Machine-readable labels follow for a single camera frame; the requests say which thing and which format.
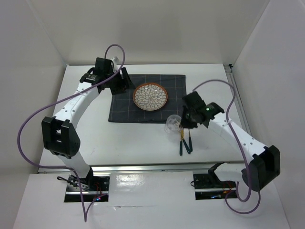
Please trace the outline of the clear drinking glass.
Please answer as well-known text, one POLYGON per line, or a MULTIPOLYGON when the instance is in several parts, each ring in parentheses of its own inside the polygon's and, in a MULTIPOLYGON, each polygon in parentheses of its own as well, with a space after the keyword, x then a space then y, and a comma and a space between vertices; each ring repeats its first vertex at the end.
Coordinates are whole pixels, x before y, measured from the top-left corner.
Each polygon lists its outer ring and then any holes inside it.
POLYGON ((170 115, 165 123, 164 130, 166 133, 178 133, 181 131, 180 123, 181 123, 181 117, 177 114, 170 115))

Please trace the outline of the floral patterned ceramic plate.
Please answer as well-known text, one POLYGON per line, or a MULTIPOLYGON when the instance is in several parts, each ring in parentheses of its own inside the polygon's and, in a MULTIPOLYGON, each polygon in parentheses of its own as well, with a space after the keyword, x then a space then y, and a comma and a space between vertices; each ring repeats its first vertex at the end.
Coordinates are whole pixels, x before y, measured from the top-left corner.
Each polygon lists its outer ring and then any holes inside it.
POLYGON ((157 83, 143 83, 134 90, 132 98, 140 109, 156 111, 165 106, 168 93, 163 86, 157 83))

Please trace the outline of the dark checked cloth placemat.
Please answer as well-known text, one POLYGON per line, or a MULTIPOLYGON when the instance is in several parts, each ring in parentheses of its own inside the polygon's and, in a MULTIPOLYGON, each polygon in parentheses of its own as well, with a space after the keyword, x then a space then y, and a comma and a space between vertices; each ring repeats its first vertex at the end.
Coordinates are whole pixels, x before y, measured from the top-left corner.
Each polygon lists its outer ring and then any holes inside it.
POLYGON ((170 115, 182 115, 186 96, 186 76, 179 74, 131 74, 135 87, 143 83, 157 83, 168 93, 166 104, 156 111, 140 109, 133 101, 134 90, 114 95, 108 121, 111 123, 164 124, 170 115))

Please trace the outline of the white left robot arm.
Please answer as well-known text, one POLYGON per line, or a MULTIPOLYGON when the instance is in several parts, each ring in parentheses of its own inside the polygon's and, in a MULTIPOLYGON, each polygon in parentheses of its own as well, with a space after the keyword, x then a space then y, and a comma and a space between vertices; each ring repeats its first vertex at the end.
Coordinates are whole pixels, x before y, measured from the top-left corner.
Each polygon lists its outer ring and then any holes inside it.
POLYGON ((80 153, 78 122, 104 89, 110 88, 115 95, 133 87, 126 68, 119 69, 117 57, 97 58, 95 66, 81 77, 74 97, 53 117, 45 117, 41 123, 44 148, 72 169, 72 176, 83 190, 93 187, 94 178, 92 168, 80 153))

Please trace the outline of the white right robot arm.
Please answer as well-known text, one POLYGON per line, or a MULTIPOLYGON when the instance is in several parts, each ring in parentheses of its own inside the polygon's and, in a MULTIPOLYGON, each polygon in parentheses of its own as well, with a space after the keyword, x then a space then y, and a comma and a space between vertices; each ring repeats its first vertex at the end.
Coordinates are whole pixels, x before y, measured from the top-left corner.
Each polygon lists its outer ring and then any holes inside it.
POLYGON ((181 127, 187 129, 204 125, 226 141, 243 157, 242 163, 220 161, 208 170, 208 182, 219 187, 225 181, 244 182, 259 192, 280 174, 280 152, 274 145, 259 142, 216 103, 206 104, 197 92, 182 98, 184 101, 181 127))

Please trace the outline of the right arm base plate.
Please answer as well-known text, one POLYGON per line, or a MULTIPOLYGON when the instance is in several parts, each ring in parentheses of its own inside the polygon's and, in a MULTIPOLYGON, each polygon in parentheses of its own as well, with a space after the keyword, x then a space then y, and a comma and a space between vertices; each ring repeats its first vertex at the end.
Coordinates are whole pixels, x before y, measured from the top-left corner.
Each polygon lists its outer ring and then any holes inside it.
POLYGON ((193 181, 190 185, 194 188, 196 200, 212 200, 237 198, 236 184, 232 181, 216 181, 209 174, 193 174, 193 181))

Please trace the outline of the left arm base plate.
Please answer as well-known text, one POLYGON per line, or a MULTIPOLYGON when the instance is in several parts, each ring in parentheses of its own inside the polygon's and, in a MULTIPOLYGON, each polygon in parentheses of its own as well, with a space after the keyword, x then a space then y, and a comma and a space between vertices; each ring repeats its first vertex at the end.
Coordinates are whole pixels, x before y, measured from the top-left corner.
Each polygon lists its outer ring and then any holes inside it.
MULTIPOLYGON (((57 177, 60 181, 66 181, 65 203, 81 202, 80 189, 77 178, 69 176, 69 178, 57 177)), ((110 176, 93 177, 90 185, 81 183, 84 202, 108 202, 109 200, 110 176)))

